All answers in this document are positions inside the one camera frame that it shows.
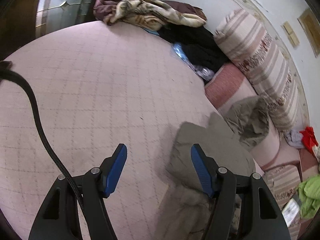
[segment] green garment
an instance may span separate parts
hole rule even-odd
[[[302,182],[298,186],[299,198],[302,202],[300,214],[302,218],[313,218],[320,207],[320,175]]]

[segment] mattress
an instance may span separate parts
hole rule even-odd
[[[33,88],[44,132],[72,176],[126,144],[128,158],[106,207],[118,239],[152,239],[176,131],[184,121],[206,126],[216,111],[202,80],[172,56],[168,42],[126,23],[62,29],[6,60]],[[0,208],[26,240],[60,171],[38,137],[25,92],[3,81],[0,98]]]

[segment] tiger print blanket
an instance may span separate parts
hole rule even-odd
[[[206,23],[198,15],[180,13],[159,0],[121,0],[116,9],[103,18],[103,22],[112,25],[119,20],[152,31],[158,31],[167,23],[190,27],[201,27]]]

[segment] wooden picture frame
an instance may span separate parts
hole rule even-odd
[[[298,18],[304,32],[306,33],[308,40],[315,56],[320,54],[320,24],[313,14],[310,8],[305,10],[303,14]]]

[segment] clear plastic packaging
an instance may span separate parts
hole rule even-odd
[[[187,66],[191,68],[199,77],[203,78],[207,82],[213,78],[214,72],[212,70],[206,67],[192,65],[190,63],[186,54],[184,54],[180,43],[173,44],[172,48],[173,51],[178,55],[178,57],[181,58],[187,64]]]

